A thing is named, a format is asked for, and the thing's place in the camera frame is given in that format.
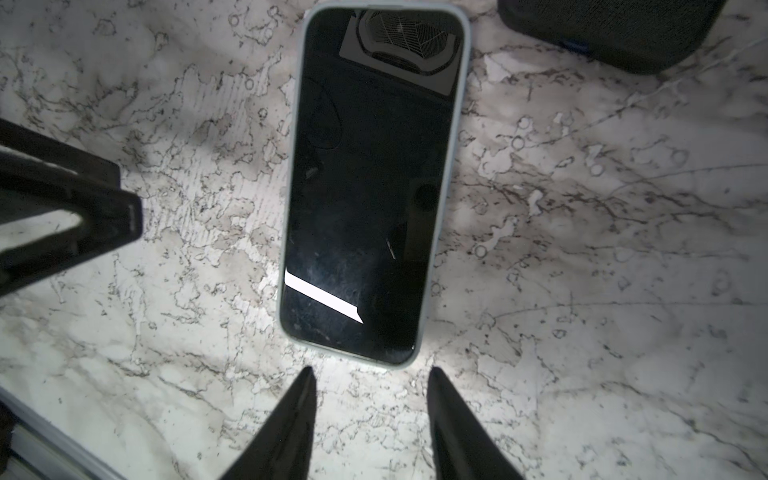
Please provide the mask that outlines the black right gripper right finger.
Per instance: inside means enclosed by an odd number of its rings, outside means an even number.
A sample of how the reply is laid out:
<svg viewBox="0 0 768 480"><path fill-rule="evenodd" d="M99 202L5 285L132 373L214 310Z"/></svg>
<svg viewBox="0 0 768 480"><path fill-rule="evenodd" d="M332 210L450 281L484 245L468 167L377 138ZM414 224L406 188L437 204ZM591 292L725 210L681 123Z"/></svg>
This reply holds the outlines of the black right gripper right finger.
<svg viewBox="0 0 768 480"><path fill-rule="evenodd" d="M427 405L437 479L524 479L439 367L429 374Z"/></svg>

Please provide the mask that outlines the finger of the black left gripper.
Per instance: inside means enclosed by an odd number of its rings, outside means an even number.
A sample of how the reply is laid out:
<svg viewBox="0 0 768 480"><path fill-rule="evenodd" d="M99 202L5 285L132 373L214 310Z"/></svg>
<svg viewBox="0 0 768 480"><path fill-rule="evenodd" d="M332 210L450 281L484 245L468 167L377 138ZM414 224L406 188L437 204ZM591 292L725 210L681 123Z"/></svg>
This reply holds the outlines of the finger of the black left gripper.
<svg viewBox="0 0 768 480"><path fill-rule="evenodd" d="M1 123L1 293L140 238L140 198L119 167L7 120Z"/></svg>

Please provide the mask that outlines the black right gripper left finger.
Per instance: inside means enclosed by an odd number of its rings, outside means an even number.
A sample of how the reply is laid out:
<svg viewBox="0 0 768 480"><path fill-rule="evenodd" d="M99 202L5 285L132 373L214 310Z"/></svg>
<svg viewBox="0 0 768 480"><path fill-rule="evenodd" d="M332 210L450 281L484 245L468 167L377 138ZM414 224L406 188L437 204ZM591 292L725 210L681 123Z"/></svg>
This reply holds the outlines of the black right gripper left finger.
<svg viewBox="0 0 768 480"><path fill-rule="evenodd" d="M303 368L224 479L296 479L309 475L317 410L313 369Z"/></svg>

